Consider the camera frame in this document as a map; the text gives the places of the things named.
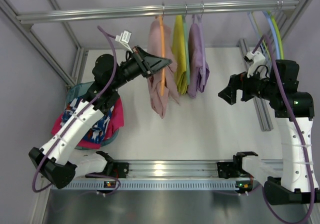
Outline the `pink trousers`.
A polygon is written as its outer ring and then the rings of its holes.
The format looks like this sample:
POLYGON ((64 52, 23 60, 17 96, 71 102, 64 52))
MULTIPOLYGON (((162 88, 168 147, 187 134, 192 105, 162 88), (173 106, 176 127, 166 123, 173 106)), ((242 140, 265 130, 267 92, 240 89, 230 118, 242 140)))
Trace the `pink trousers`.
MULTIPOLYGON (((164 118, 166 114, 166 107, 169 98, 172 98, 177 103, 179 102, 179 93, 175 83, 175 72, 177 71, 178 64, 173 55, 170 40, 171 40, 171 29, 167 25, 163 26, 164 30, 164 46, 165 46, 165 57, 170 59, 172 63, 165 67, 165 86, 164 94, 161 94, 161 71, 155 73, 153 76, 147 79, 148 91, 150 96, 150 105, 152 109, 161 117, 164 118)), ((159 20, 154 20, 150 26, 147 52, 160 57, 162 55, 161 48, 161 27, 159 20)))

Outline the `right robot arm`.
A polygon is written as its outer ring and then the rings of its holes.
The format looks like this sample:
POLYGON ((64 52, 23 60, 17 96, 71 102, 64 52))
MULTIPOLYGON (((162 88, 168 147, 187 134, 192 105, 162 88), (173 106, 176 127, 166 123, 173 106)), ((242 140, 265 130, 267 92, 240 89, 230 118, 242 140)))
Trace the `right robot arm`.
POLYGON ((295 61, 276 60, 276 66, 293 114, 286 108, 275 70, 271 70, 267 78, 260 77, 257 70, 252 76, 246 72, 231 75, 228 85, 218 96, 233 105, 236 103, 237 90, 241 90, 242 101, 254 97, 269 101, 280 131, 283 171, 279 173, 266 165, 255 152, 238 152, 233 161, 239 171, 250 174, 264 187, 264 194, 271 205, 318 203, 320 188, 313 171, 307 170, 313 168, 313 98, 307 92, 298 91, 300 67, 295 61))

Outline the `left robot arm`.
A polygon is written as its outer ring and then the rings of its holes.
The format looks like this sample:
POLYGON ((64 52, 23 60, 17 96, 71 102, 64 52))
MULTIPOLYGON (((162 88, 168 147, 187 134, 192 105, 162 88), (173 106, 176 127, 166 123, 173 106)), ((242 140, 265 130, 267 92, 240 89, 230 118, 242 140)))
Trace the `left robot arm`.
POLYGON ((120 64, 115 55, 99 56, 92 70, 94 82, 69 120, 41 148, 30 150, 28 155, 37 173, 58 189, 79 176, 107 176, 113 169, 113 159, 107 153, 97 151, 80 157, 75 163, 69 160, 71 154, 94 124, 116 103, 121 86, 138 76, 148 78, 171 63, 171 59, 147 53, 139 46, 135 46, 128 59, 120 64))

